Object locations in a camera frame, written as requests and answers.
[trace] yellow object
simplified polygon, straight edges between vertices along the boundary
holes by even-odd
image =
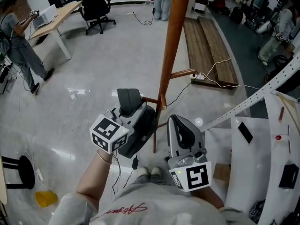
[[[57,195],[52,191],[36,192],[35,198],[37,203],[42,207],[46,208],[54,203],[57,203]]]

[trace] black bag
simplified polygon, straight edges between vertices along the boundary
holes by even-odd
[[[236,22],[237,24],[240,24],[243,20],[244,13],[240,10],[239,7],[235,7],[230,14],[231,19]]]

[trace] shelf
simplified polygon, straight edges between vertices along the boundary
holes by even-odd
[[[300,194],[299,176],[294,189],[282,189],[278,187],[284,166],[287,162],[295,163],[300,167],[300,134],[287,108],[276,94],[281,93],[276,92],[275,94],[269,94],[265,97],[270,122],[272,153],[270,182],[266,202],[258,223],[259,225],[269,225],[273,219],[277,224],[280,224],[284,217],[294,211]],[[283,96],[290,101],[297,102],[287,95]],[[279,122],[278,118],[283,106],[285,107],[285,111],[282,121]],[[298,114],[300,114],[299,108],[299,104],[296,104]],[[294,111],[293,114],[297,119],[297,113]],[[275,140],[276,135],[281,135],[283,139],[281,141]],[[291,153],[289,152],[288,140],[290,141]]]
[[[205,148],[207,159],[211,161],[212,175],[216,163],[231,164],[231,129],[212,128],[205,131]],[[211,188],[226,201],[228,184],[219,179],[212,179]]]
[[[250,144],[238,130],[243,122],[253,136]],[[267,195],[271,164],[270,127],[267,119],[231,117],[232,161],[226,207],[249,214]]]

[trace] office chair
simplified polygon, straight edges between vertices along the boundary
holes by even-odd
[[[85,31],[85,34],[89,34],[89,30],[92,28],[96,27],[99,25],[100,27],[100,34],[103,34],[103,29],[101,24],[102,23],[110,23],[112,22],[114,25],[116,25],[115,20],[110,20],[106,16],[110,12],[111,5],[110,1],[111,0],[82,0],[82,5],[83,5],[83,10],[84,10],[84,15],[82,16],[84,20],[90,21],[90,20],[95,20],[90,22],[90,27]]]

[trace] power strip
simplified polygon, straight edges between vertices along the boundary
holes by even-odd
[[[193,76],[193,75],[190,75],[189,76],[190,77],[190,79],[194,79],[194,80],[196,80],[196,81],[204,81],[204,76],[203,75],[201,75],[201,74],[199,74],[198,76]]]

